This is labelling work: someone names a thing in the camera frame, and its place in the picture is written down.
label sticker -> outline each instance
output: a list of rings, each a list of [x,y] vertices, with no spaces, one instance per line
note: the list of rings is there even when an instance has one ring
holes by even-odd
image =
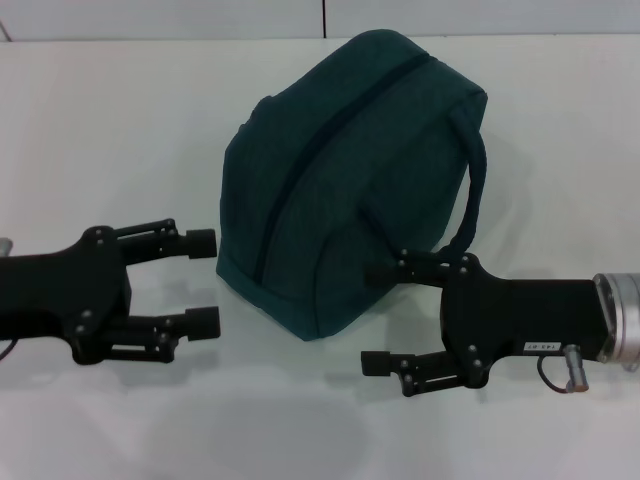
[[[526,342],[525,352],[559,352],[562,344],[560,342]]]

cable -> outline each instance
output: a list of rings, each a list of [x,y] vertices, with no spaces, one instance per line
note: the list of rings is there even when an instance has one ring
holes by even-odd
[[[0,353],[0,362],[5,358],[7,358],[7,355],[11,353],[11,350],[13,350],[17,344],[18,344],[17,339],[14,338],[13,340],[11,340],[11,343],[9,344],[9,346],[5,348],[2,353]]]
[[[547,387],[549,387],[551,390],[553,390],[556,393],[569,393],[566,388],[556,387],[553,383],[551,383],[551,380],[549,380],[547,376],[544,374],[544,371],[542,370],[542,361],[544,359],[545,357],[538,357],[538,374],[540,375],[540,378],[542,379],[542,381],[547,385]]]

zipper seam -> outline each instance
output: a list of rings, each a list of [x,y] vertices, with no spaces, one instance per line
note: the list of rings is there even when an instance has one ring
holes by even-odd
[[[423,52],[394,67],[358,98],[336,112],[316,131],[316,133],[303,147],[302,151],[298,154],[297,159],[293,163],[293,167],[285,177],[282,188],[269,211],[262,241],[260,242],[260,250],[258,251],[256,267],[253,273],[253,281],[255,283],[262,284],[264,280],[267,255],[280,214],[298,181],[302,178],[311,163],[313,163],[313,160],[360,112],[377,100],[384,92],[389,90],[397,82],[427,63],[431,58],[432,57],[428,53]]]

white wall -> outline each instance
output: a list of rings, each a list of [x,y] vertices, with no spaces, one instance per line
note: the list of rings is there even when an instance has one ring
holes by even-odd
[[[0,0],[14,41],[319,38],[321,0]]]
[[[640,32],[638,0],[326,0],[327,34],[373,28],[407,35]]]

teal bag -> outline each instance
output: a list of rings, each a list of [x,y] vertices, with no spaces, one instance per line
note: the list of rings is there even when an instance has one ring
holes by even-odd
[[[263,99],[224,161],[218,274],[303,340],[333,335],[388,288],[367,264],[431,251],[466,166],[460,230],[475,235],[486,156],[486,93],[402,35],[363,33]]]

